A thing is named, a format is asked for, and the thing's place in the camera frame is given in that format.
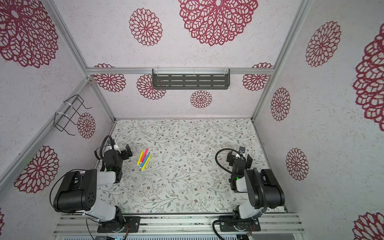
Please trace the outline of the blue highlighter pen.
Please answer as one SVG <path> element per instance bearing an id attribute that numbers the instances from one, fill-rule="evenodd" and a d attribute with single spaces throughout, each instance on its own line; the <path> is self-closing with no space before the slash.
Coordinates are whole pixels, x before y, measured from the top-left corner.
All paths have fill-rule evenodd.
<path id="1" fill-rule="evenodd" d="M 144 167 L 144 164 L 146 163 L 146 161 L 147 161 L 147 159 L 149 158 L 149 156 L 150 156 L 149 153 L 146 154 L 146 156 L 143 158 L 143 161 L 142 161 L 142 163 L 141 163 L 141 165 L 140 165 L 140 168 L 143 168 L 143 167 Z"/>

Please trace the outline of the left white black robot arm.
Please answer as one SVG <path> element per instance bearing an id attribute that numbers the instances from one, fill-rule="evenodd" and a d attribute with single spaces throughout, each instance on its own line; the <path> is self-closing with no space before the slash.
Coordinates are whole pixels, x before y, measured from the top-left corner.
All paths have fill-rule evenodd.
<path id="1" fill-rule="evenodd" d="M 83 214 L 99 224 L 100 233 L 120 233 L 129 230 L 129 224 L 118 206 L 112 206 L 97 197 L 98 187 L 118 184 L 123 176 L 123 161 L 133 156 L 130 146 L 123 149 L 107 135 L 94 151 L 102 164 L 97 169 L 73 169 L 65 173 L 61 185 L 50 204 L 58 213 Z"/>

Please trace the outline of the dark grey wall shelf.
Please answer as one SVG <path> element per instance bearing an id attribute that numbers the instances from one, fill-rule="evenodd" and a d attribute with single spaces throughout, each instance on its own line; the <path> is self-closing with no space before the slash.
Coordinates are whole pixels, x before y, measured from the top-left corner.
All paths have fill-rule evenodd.
<path id="1" fill-rule="evenodd" d="M 218 73 L 196 70 L 171 73 L 153 69 L 152 84 L 156 90 L 227 90 L 230 73 L 229 69 Z"/>

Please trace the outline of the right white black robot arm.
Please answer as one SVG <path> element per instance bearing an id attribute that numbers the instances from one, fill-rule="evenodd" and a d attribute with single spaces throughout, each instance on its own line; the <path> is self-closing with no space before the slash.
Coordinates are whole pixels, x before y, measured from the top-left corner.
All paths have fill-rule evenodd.
<path id="1" fill-rule="evenodd" d="M 259 231 L 258 218 L 268 209 L 282 207 L 285 204 L 284 192 L 274 173 L 270 169 L 257 170 L 251 168 L 253 159 L 244 152 L 228 153 L 227 162 L 232 167 L 229 179 L 231 190 L 235 193 L 246 193 L 248 199 L 233 210 L 231 222 L 220 223 L 222 232 Z"/>

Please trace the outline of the yellow highlighter pen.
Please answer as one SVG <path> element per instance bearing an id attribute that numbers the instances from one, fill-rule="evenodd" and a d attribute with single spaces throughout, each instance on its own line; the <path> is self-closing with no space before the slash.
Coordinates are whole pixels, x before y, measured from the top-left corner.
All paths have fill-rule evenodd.
<path id="1" fill-rule="evenodd" d="M 152 155 L 148 155 L 148 157 L 145 159 L 145 161 L 143 162 L 143 166 L 142 166 L 142 168 L 141 168 L 141 170 L 142 171 L 144 171 L 145 169 L 146 169 L 146 167 L 147 167 L 147 165 L 148 165 L 148 162 L 150 161 L 150 159 L 151 159 L 151 156 Z"/>
<path id="2" fill-rule="evenodd" d="M 137 162 L 137 165 L 139 166 L 141 164 L 141 160 L 142 160 L 142 157 L 143 157 L 143 154 L 144 154 L 145 150 L 142 150 L 141 154 L 140 154 L 140 157 L 138 159 L 138 162 Z"/>

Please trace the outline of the pink highlighter pen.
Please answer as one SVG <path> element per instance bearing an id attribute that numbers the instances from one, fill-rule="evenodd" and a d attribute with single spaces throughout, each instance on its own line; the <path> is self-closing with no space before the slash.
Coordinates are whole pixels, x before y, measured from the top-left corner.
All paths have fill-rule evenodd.
<path id="1" fill-rule="evenodd" d="M 144 159 L 145 159 L 145 157 L 147 156 L 148 151 L 149 151 L 149 149 L 146 148 L 146 150 L 144 151 L 144 153 L 143 153 L 143 155 L 142 155 L 140 164 L 142 164 L 142 163 L 144 162 Z"/>

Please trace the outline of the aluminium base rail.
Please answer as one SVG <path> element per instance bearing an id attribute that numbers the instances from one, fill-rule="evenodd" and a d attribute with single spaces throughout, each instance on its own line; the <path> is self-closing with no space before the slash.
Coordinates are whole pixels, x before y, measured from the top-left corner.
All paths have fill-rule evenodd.
<path id="1" fill-rule="evenodd" d="M 303 224 L 297 214 L 267 213 L 251 224 L 232 227 L 229 223 L 212 225 L 220 217 L 232 214 L 128 214 L 130 236 L 139 235 L 205 235 L 217 231 L 220 234 L 303 234 Z M 99 236 L 99 224 L 83 215 L 62 215 L 53 236 Z"/>

